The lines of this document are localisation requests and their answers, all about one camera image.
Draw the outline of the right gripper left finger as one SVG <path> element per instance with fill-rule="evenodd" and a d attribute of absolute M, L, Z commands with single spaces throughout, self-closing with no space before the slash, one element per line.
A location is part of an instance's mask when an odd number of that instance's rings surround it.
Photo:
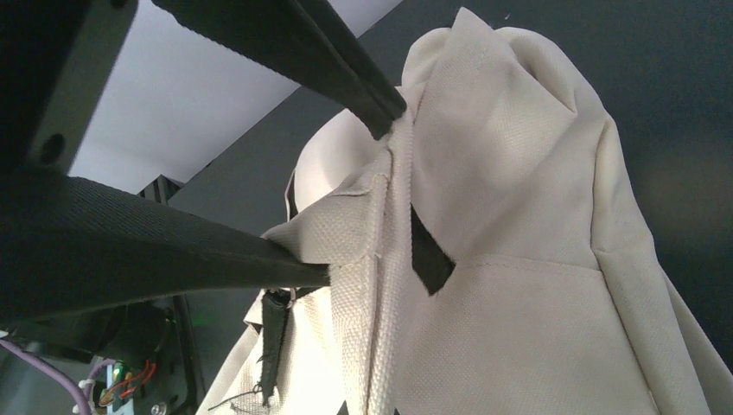
<path fill-rule="evenodd" d="M 326 265 L 276 243 L 82 178 L 1 180 L 1 320 L 192 291 L 320 287 Z"/>

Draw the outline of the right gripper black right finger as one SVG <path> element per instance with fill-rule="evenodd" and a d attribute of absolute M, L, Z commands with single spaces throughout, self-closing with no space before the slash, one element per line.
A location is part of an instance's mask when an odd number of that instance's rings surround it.
<path fill-rule="evenodd" d="M 158 1 L 183 27 L 353 113 L 381 139 L 406 103 L 327 1 Z"/>

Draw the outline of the beige canvas backpack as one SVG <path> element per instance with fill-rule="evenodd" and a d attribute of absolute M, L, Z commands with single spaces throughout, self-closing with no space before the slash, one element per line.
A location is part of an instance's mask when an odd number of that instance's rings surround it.
<path fill-rule="evenodd" d="M 732 375 L 657 259 L 602 101 L 552 41 L 460 9 L 381 140 L 304 146 L 265 237 L 328 266 L 262 291 L 202 414 L 729 414 Z"/>

